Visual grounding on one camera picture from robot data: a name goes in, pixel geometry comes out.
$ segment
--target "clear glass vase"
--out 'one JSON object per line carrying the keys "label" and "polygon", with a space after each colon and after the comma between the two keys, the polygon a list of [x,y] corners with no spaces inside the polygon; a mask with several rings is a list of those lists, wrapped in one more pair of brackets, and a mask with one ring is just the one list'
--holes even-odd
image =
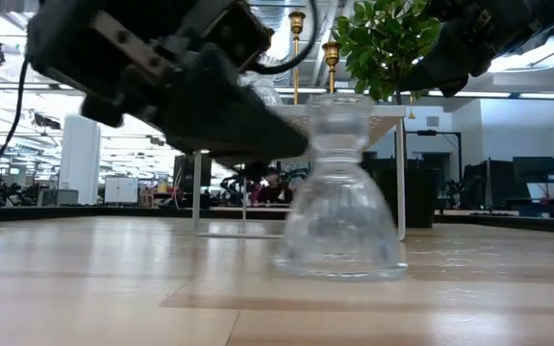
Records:
{"label": "clear glass vase", "polygon": [[316,97],[308,107],[311,176],[297,192],[274,261],[302,276],[389,280],[406,274],[397,230],[377,184],[358,165],[368,141],[371,100]]}

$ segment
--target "wooden table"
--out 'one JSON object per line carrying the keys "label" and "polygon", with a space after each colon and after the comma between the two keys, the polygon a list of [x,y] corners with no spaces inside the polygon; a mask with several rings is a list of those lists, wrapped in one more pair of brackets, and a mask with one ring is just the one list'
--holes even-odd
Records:
{"label": "wooden table", "polygon": [[0,345],[554,346],[554,234],[409,230],[396,283],[280,275],[277,245],[190,219],[0,223]]}

